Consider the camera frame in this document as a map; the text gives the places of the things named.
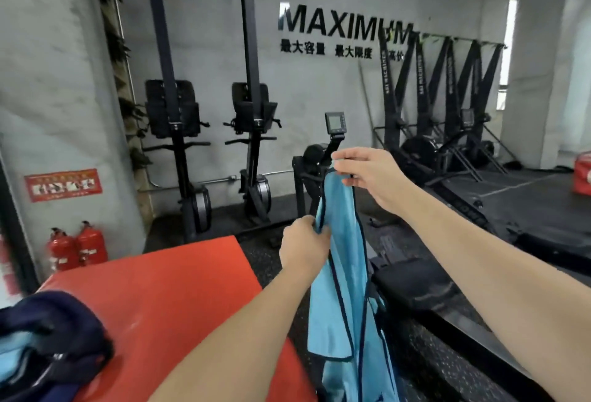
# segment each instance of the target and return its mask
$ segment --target window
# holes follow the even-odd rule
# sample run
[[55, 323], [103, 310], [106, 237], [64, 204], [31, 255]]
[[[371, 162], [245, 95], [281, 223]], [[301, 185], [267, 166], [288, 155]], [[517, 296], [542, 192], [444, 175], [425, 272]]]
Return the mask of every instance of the window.
[[507, 97], [507, 86], [509, 85], [509, 65], [511, 64], [511, 51], [513, 49], [513, 32], [515, 31], [515, 17], [517, 16], [517, 0], [509, 0], [507, 11], [507, 27], [505, 29], [505, 45], [501, 58], [501, 79], [499, 81], [499, 96], [497, 99], [497, 110], [505, 109]]

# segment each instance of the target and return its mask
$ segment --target sign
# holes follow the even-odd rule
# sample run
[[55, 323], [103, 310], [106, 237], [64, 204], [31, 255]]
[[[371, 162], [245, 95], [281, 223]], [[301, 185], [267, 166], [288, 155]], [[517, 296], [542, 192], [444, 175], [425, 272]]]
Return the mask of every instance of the sign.
[[[346, 40], [374, 41], [376, 32], [384, 27], [392, 31], [392, 43], [404, 44], [410, 40], [410, 33], [414, 30], [414, 24], [409, 22], [404, 27], [403, 21], [390, 20], [388, 25], [384, 25], [384, 18], [365, 17], [356, 13], [338, 13], [336, 10], [327, 10], [326, 14], [322, 7], [314, 10], [312, 17], [306, 24], [306, 16], [309, 14], [307, 5], [299, 4], [292, 12], [292, 6], [289, 2], [279, 3], [279, 20], [277, 29], [280, 32], [299, 32], [302, 36], [318, 35], [325, 37], [338, 36]], [[292, 38], [282, 38], [280, 45], [281, 52], [299, 55], [332, 55], [338, 58], [363, 58], [371, 60], [373, 58], [373, 47], [343, 43], [331, 45], [328, 47], [325, 42], [303, 40], [293, 40]], [[389, 50], [389, 59], [401, 62], [404, 59], [405, 49], [395, 48]]]
[[33, 203], [103, 193], [95, 168], [25, 176]]

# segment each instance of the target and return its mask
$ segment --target right arm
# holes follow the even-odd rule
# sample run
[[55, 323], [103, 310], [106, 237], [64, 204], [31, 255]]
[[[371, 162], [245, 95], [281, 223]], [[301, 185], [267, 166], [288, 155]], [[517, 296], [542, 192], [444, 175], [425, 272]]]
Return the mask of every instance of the right arm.
[[591, 288], [502, 241], [410, 182], [384, 150], [334, 159], [345, 184], [402, 217], [515, 359], [558, 402], [591, 394]]

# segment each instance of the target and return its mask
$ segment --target hand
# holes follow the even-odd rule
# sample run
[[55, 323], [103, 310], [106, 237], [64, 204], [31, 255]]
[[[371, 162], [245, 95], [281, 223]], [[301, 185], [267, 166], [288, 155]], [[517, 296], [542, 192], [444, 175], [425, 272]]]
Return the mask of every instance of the hand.
[[306, 215], [283, 230], [279, 257], [283, 270], [299, 273], [309, 286], [328, 259], [329, 249], [330, 228], [324, 226], [316, 234], [314, 217]]
[[332, 154], [335, 170], [342, 175], [346, 186], [367, 189], [376, 203], [386, 211], [402, 216], [408, 202], [408, 192], [414, 187], [406, 178], [394, 158], [387, 150], [355, 147], [336, 151]]

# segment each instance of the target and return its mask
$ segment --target red sign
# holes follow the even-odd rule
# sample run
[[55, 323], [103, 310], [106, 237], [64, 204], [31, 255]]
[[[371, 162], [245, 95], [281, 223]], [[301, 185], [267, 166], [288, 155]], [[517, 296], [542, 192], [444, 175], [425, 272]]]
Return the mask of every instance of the red sign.
[[29, 175], [25, 182], [33, 203], [103, 193], [95, 168]]

